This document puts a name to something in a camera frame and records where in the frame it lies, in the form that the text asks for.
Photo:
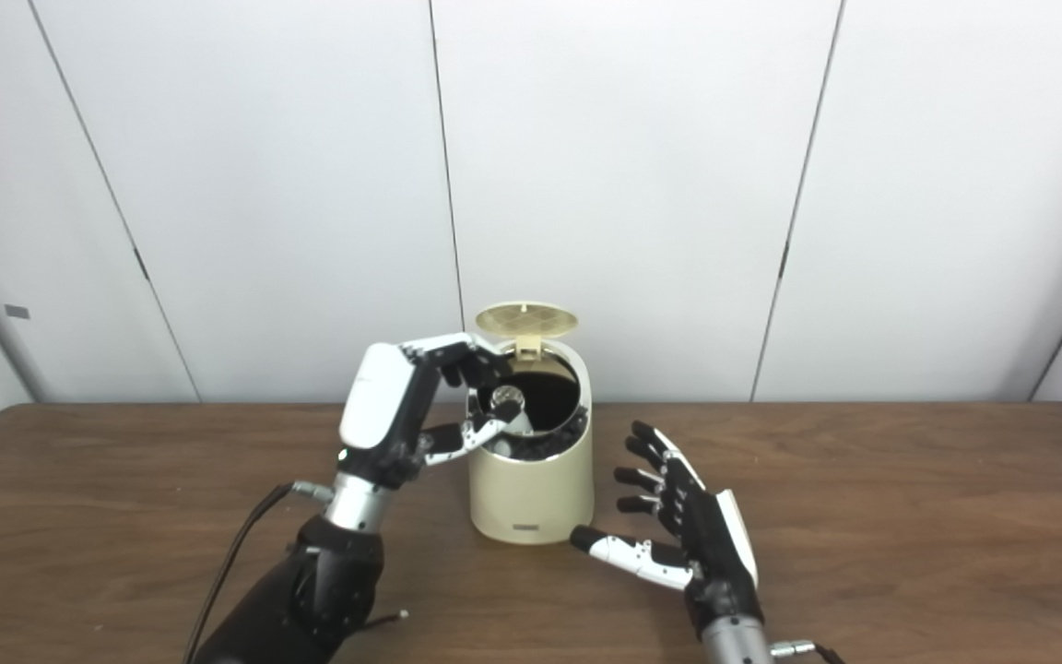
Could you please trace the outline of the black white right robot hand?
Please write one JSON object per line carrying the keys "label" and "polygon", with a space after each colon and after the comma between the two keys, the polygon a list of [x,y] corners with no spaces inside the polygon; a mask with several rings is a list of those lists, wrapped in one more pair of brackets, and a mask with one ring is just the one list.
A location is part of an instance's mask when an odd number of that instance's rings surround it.
{"label": "black white right robot hand", "polygon": [[632,422],[626,449],[650,470],[614,470],[616,482],[643,489],[641,495],[620,497],[617,510],[651,516],[673,543],[579,525],[569,538],[573,548],[681,592],[696,637],[717,619],[763,623],[755,556],[734,494],[708,491],[686,454],[645,421]]}

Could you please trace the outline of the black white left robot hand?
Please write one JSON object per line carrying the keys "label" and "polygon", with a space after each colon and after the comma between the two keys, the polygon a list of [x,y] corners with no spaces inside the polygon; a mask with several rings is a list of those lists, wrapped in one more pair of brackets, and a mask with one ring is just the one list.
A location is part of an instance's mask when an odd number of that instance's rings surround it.
{"label": "black white left robot hand", "polygon": [[501,402],[459,424],[426,428],[438,388],[497,388],[512,373],[506,357],[472,333],[370,345],[338,425],[347,449],[338,474],[395,491],[422,469],[480,448],[523,416],[523,404]]}

